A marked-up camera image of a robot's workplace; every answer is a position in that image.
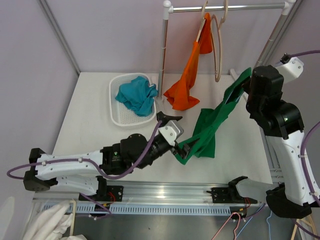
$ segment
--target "blue wire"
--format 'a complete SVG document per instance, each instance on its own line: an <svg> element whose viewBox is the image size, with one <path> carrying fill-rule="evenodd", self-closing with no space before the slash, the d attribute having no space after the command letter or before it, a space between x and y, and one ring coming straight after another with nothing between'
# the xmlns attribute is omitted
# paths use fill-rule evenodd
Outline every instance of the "blue wire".
<svg viewBox="0 0 320 240"><path fill-rule="evenodd" d="M238 238L238 236L240 235L240 233L243 231L243 229L245 229L245 227L247 226L247 224L251 221L251 219L253 219L254 217L252 216L246 223L245 225L241 228L241 230L238 232L238 234L236 235L236 238Z"/></svg>
<svg viewBox="0 0 320 240"><path fill-rule="evenodd" d="M269 222L269 219L271 218L271 216L272 216L272 211L270 211L270 216L266 218L266 223L268 224L268 229L269 229L269 240L271 240L271 226Z"/></svg>
<svg viewBox="0 0 320 240"><path fill-rule="evenodd" d="M256 214L257 212L259 212L263 207L265 206L265 204L263 204L254 214ZM253 216L245 223L245 225L241 228L241 230L238 232L238 234L236 235L236 238L238 238L238 236L240 235L240 233L245 229L245 227L247 226L247 224L251 221L251 219L253 218Z"/></svg>

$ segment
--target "white table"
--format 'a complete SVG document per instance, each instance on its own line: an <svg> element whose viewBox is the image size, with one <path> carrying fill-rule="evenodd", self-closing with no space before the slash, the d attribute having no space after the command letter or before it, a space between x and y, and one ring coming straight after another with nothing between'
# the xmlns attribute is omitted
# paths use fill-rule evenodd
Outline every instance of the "white table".
<svg viewBox="0 0 320 240"><path fill-rule="evenodd" d="M133 133L143 134L149 139L156 120L137 129L125 129L114 125L110 118L109 82L121 73L82 72L75 87L65 115L53 154L72 155L87 153L118 143ZM153 82L157 74L147 74ZM163 89L167 90L180 79L180 74L166 74ZM201 108L215 108L223 99L225 89L233 83L229 75L223 75L219 83L212 75L199 74L190 94L200 100L186 111L172 110L167 100L163 103L167 115L183 116L179 121L184 134L178 142L192 136ZM186 165L179 163L167 152L144 169L135 169L121 180L226 184L239 176L272 183L264 145L258 125L249 119L242 97L229 118L216 132L215 158L192 157Z"/></svg>

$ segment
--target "clothes rack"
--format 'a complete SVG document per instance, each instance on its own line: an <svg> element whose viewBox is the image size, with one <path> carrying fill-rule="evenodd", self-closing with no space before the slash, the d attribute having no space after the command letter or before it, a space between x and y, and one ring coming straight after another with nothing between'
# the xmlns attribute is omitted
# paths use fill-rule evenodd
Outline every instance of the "clothes rack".
<svg viewBox="0 0 320 240"><path fill-rule="evenodd" d="M262 3L262 4L243 4L243 5L231 5L228 6L228 11L234 10L266 10L266 9L282 9L281 15L275 24L273 31L268 38L256 64L254 67L261 66L264 59L267 57L269 51L272 48L274 40L277 38L281 29L283 28L290 10L292 9L296 0L288 0L280 3ZM165 59L166 59L166 47L167 47L167 34L168 34L168 21L169 15L173 13L187 13L187 12L201 12L202 6L195 7L174 7L169 0L163 2L163 21L162 21L162 53L160 62L160 71L158 76L158 98L162 97L163 94L163 80L165 71ZM224 6L206 6L205 11L223 11Z"/></svg>

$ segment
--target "metal rod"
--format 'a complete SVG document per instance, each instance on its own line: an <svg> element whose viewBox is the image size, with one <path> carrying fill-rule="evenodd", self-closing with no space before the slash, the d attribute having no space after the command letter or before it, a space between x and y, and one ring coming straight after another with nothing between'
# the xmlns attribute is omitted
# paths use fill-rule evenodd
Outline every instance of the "metal rod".
<svg viewBox="0 0 320 240"><path fill-rule="evenodd" d="M265 57L264 61L262 62L263 66L266 66L268 64L271 64L271 65L274 64L274 62L270 62L271 58L273 57L273 55L278 47L279 42L284 37L285 33L287 32L288 27L292 23L294 16L296 15L298 9L301 7L303 2L305 2L305 0L297 0L296 3L293 5L291 11L288 14L288 17L285 20L285 23L283 24L283 27L281 28L276 39L273 41L273 44L272 44L270 50L268 51L267 56Z"/></svg>
<svg viewBox="0 0 320 240"><path fill-rule="evenodd" d="M274 26L274 29L269 37L269 39L266 41L266 44L264 45L264 48L258 58L258 60L256 61L254 67L259 67L262 66L263 62L265 61L267 55L269 54L269 52L272 49L274 40L277 38L277 36L279 35L279 32L281 31L282 27L284 26L286 19L287 19L288 15L283 15L281 14L277 23Z"/></svg>
<svg viewBox="0 0 320 240"><path fill-rule="evenodd" d="M228 11L232 10L263 10L263 9L283 9L285 2L279 3L263 3L263 4L247 4L247 5L233 5L228 6ZM206 6L206 11L223 11L224 6ZM174 13L185 13L185 12L201 12L202 6L195 7L174 7Z"/></svg>
<svg viewBox="0 0 320 240"><path fill-rule="evenodd" d="M166 46L167 46L167 33L168 33L168 19L164 19L162 22L162 53L161 53L161 65L158 76L158 97L162 97L162 86L164 81L165 71L165 59L166 59Z"/></svg>
<svg viewBox="0 0 320 240"><path fill-rule="evenodd" d="M63 35L56 19L55 19L55 16L54 14L52 13L48 3L46 0L37 0L46 19L48 20L49 24L51 25L52 27L52 30L54 31L54 34L56 35L59 43L61 44L65 54L66 54L66 57L69 59L71 65L73 66L75 72L77 73L77 75L79 76L80 74L80 69L79 69L79 66L77 64L77 61L74 57L74 55L72 54L71 50L70 50L70 47L65 39L65 36Z"/></svg>

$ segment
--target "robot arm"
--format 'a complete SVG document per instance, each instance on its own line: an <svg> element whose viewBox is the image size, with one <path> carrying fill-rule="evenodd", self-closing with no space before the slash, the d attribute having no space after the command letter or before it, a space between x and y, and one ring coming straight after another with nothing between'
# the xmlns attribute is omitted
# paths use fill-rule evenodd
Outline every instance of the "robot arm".
<svg viewBox="0 0 320 240"><path fill-rule="evenodd" d="M188 155L188 146L179 148L176 140L183 134L183 129L178 124L182 117L168 116L159 112L158 121L162 121L151 147L137 168L143 169L151 165L154 160L167 151L179 154L182 158ZM23 183L26 190L34 192L77 192L88 196L101 192L99 188L105 188L106 180L102 177L85 177L83 174L100 176L96 166L83 159L90 159L99 169L107 175L121 175L127 171L139 158L147 145L146 138L138 133L122 139L120 143L104 147L101 150L84 154L54 156L43 152L39 148L31 150L29 162L42 163L32 166L24 175ZM52 160L72 160L56 163L48 163Z"/></svg>
<svg viewBox="0 0 320 240"><path fill-rule="evenodd" d="M271 65L256 67L244 89L248 93L246 109L274 148L285 183L277 186L246 178L236 184L236 190L240 196L267 202L279 217L301 219L311 213L315 201L300 159L304 124L299 109L281 98L283 83L298 78L303 63L297 57L288 58L287 55L281 62L283 64L276 68ZM305 160L319 198L320 189L308 158Z"/></svg>

